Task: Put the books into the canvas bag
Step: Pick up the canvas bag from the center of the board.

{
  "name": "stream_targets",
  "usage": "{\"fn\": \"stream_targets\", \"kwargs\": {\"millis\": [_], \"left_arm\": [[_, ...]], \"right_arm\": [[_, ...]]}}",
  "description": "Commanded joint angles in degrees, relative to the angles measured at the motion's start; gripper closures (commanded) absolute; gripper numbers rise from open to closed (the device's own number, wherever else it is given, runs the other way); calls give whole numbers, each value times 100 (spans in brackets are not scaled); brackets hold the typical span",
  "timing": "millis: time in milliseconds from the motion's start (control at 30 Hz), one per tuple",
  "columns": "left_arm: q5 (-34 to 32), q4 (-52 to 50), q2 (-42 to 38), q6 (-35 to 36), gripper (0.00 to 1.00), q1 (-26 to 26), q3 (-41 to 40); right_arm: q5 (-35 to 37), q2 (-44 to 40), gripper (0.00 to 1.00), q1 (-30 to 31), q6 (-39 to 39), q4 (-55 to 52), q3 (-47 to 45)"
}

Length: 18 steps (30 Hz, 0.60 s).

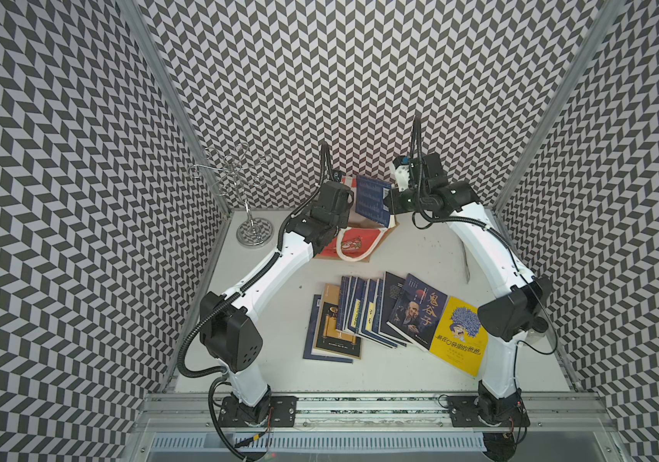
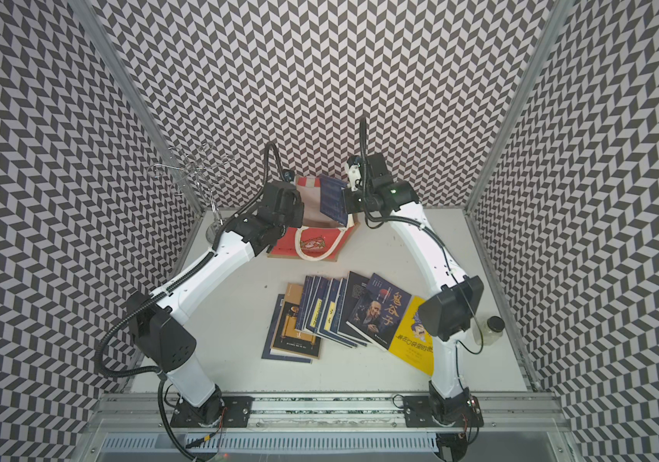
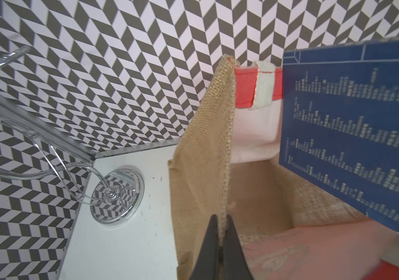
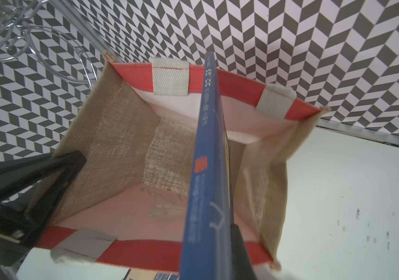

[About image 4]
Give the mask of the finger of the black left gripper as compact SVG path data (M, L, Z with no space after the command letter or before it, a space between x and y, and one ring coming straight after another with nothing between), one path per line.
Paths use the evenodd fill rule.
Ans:
M79 151L0 162L0 239L35 245L85 163Z

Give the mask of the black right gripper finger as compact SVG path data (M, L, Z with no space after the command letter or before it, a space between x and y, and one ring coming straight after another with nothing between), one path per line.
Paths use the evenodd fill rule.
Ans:
M232 245L232 273L233 280L256 280L249 255L240 228L236 224L230 226Z

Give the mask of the blue book with text list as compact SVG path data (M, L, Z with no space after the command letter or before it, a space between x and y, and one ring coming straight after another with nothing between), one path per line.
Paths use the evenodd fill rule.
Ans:
M227 153L218 71L214 54L207 53L179 268L182 280L232 279Z

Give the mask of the red burlap Christmas bag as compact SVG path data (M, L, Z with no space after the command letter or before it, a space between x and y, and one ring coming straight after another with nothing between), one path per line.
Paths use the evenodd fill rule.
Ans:
M85 158L39 238L57 263L179 274L204 65L106 63L55 156ZM275 84L218 71L231 222L253 269L277 266L287 161L328 110Z

